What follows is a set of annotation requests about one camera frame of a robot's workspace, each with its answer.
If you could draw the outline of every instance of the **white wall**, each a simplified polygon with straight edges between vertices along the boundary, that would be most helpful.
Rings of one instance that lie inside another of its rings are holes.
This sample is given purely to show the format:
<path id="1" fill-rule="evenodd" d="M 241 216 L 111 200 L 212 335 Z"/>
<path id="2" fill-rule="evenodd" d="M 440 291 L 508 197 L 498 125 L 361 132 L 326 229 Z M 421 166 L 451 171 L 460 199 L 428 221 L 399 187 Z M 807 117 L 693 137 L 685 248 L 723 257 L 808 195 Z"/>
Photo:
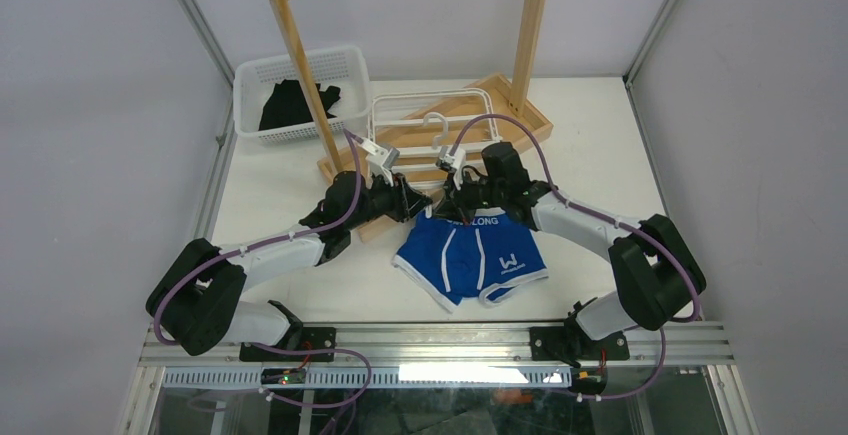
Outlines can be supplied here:
<path id="1" fill-rule="evenodd" d="M 764 434 L 844 433 L 848 0 L 683 0 L 636 80 Z"/>
<path id="2" fill-rule="evenodd" d="M 116 428 L 227 97 L 176 0 L 0 0 L 0 432 Z"/>
<path id="3" fill-rule="evenodd" d="M 268 0 L 197 0 L 230 62 L 285 53 Z M 621 75 L 663 0 L 547 0 L 538 75 Z M 294 0 L 307 48 L 354 43 L 372 78 L 512 72 L 523 0 Z"/>

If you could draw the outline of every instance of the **blue boxer briefs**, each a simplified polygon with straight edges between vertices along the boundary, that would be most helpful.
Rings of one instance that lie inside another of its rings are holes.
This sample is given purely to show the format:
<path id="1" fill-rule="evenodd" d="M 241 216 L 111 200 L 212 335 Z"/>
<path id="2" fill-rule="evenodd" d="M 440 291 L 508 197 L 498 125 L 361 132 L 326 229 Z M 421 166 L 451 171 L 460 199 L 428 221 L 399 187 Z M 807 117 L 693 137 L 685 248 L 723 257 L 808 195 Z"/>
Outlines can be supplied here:
<path id="1" fill-rule="evenodd" d="M 392 263 L 449 312 L 463 298 L 494 306 L 516 287 L 547 278 L 530 230 L 503 213 L 464 225 L 422 212 Z"/>

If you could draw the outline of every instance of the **wooden pole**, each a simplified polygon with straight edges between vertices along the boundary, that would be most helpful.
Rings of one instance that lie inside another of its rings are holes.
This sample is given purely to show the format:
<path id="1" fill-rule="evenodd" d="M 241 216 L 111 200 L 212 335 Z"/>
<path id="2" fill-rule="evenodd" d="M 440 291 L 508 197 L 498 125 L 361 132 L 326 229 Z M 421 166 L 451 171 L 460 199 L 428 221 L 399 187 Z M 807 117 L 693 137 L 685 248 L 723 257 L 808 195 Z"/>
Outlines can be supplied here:
<path id="1" fill-rule="evenodd" d="M 521 13 L 521 29 L 518 33 L 518 48 L 515 51 L 515 66 L 512 70 L 512 90 L 509 93 L 509 108 L 521 115 L 527 100 L 527 89 L 533 74 L 536 58 L 536 42 L 542 25 L 545 0 L 524 0 Z"/>
<path id="2" fill-rule="evenodd" d="M 312 70 L 309 68 L 309 61 L 306 58 L 306 52 L 303 50 L 303 44 L 300 41 L 300 34 L 294 23 L 289 2 L 288 0 L 269 1 L 271 2 L 271 9 L 277 18 L 277 25 L 280 26 L 283 40 L 286 42 L 289 57 L 291 57 L 294 64 L 294 70 L 297 73 L 300 88 L 303 90 L 303 95 L 306 98 L 309 113 L 312 115 L 312 120 L 315 121 L 315 127 L 317 128 L 318 136 L 321 138 L 321 143 L 324 144 L 324 151 L 330 157 L 333 169 L 338 173 L 343 170 L 342 159 L 339 157 L 339 150 L 336 148 L 336 142 L 333 140 L 333 134 L 330 131 L 330 124 L 327 122 L 327 114 L 324 112 L 321 97 L 318 95 L 318 89 L 315 87 Z"/>

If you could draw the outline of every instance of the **wooden tray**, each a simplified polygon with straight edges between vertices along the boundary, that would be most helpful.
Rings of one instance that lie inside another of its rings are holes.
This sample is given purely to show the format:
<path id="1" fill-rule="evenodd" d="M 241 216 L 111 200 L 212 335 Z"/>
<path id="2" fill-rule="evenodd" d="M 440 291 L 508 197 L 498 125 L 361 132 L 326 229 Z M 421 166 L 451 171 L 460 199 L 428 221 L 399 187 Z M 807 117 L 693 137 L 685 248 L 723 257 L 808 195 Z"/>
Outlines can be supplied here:
<path id="1" fill-rule="evenodd" d="M 512 86 L 509 83 L 509 80 L 502 73 L 495 73 L 489 75 L 486 78 L 478 80 L 471 85 L 468 85 L 470 88 L 481 88 L 489 93 L 492 97 L 492 105 L 495 109 L 495 113 L 500 113 L 508 116 L 514 116 L 513 112 L 509 109 L 508 100 L 510 90 Z M 437 102 L 429 107 L 418 110 L 417 112 L 404 117 L 406 119 L 415 119 L 415 118 L 423 118 L 424 115 L 428 112 L 439 112 L 446 117 L 450 116 L 459 116 L 459 115 L 473 115 L 475 113 L 481 113 L 480 111 L 480 102 L 479 100 L 474 101 L 469 98 L 449 98 L 444 99 L 443 101 Z M 529 128 L 533 132 L 533 136 L 536 137 L 537 140 L 542 141 L 546 140 L 550 134 L 551 130 L 553 130 L 553 124 L 542 115 L 539 110 L 533 106 L 529 100 L 524 105 L 524 110 L 518 118 L 518 121 L 521 122 L 524 126 Z M 508 123 L 503 120 L 497 120 L 498 131 L 500 132 L 501 138 L 505 141 L 512 142 L 512 145 L 515 147 L 518 152 L 524 152 L 529 148 L 533 147 L 532 142 L 524 134 L 521 129 L 516 127 L 515 125 Z M 461 124 L 452 124 L 450 135 L 442 141 L 443 145 L 449 145 L 456 140 L 456 136 L 459 131 L 462 129 Z M 465 134 L 465 137 L 462 139 L 463 143 L 466 142 L 479 142 L 489 140 L 487 134 L 487 124 L 485 122 L 480 122 L 473 126 L 468 132 Z M 387 128 L 377 132 L 377 141 L 380 143 L 389 143 L 394 147 L 420 147 L 420 146 L 429 146 L 433 140 L 433 136 L 438 134 L 441 131 L 441 125 L 438 123 L 430 124 L 427 127 L 395 127 L 395 128 Z M 339 150 L 339 155 L 341 156 L 342 163 L 344 164 L 345 170 L 354 170 L 353 156 L 351 155 L 349 148 L 344 148 Z M 362 165 L 365 166 L 365 153 L 362 151 L 358 151 L 358 156 L 362 161 Z M 468 154 L 469 160 L 479 159 L 479 153 L 470 153 Z M 444 181 L 446 174 L 441 170 L 435 168 L 436 158 L 435 157 L 422 157 L 422 158 L 402 158 L 398 161 L 398 164 L 412 164 L 412 163 L 429 163 L 433 164 L 434 169 L 430 171 L 423 172 L 410 172 L 407 173 L 407 179 L 410 181 L 432 181 L 432 180 L 440 180 Z M 333 171 L 333 165 L 330 162 L 330 159 L 325 157 L 318 161 L 318 168 L 321 170 L 321 174 L 324 176 L 324 179 L 327 180 L 327 183 L 332 183 L 333 176 L 335 176 L 335 172 Z M 385 232 L 395 222 L 388 217 L 381 217 L 377 220 L 374 220 L 371 223 L 368 223 L 362 227 L 360 227 L 357 231 L 359 232 L 359 237 L 363 242 L 368 242 L 373 240 L 381 233 Z"/>

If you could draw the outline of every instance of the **white table surface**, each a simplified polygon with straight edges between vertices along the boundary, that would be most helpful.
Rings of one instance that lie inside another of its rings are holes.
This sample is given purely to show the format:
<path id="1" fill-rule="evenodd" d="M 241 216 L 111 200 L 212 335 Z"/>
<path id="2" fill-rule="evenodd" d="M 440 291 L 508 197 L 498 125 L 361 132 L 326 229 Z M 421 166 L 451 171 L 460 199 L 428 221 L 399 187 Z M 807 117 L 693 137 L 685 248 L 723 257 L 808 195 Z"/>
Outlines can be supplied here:
<path id="1" fill-rule="evenodd" d="M 460 88 L 472 80 L 372 82 L 375 95 Z M 620 78 L 534 79 L 529 100 L 554 124 L 542 148 L 555 183 L 578 200 L 621 215 L 663 213 L 659 193 Z M 345 146 L 344 138 L 336 137 Z M 268 147 L 239 139 L 212 241 L 240 243 L 287 229 L 309 213 L 327 188 L 316 162 L 317 139 Z M 542 178 L 535 151 L 522 154 Z M 567 240 L 534 233 L 549 279 L 523 287 L 503 304 L 464 300 L 452 314 L 390 264 L 411 223 L 330 263 L 258 285 L 244 300 L 277 300 L 307 322 L 515 321 L 564 318 L 578 300 L 615 289 L 607 262 Z"/>

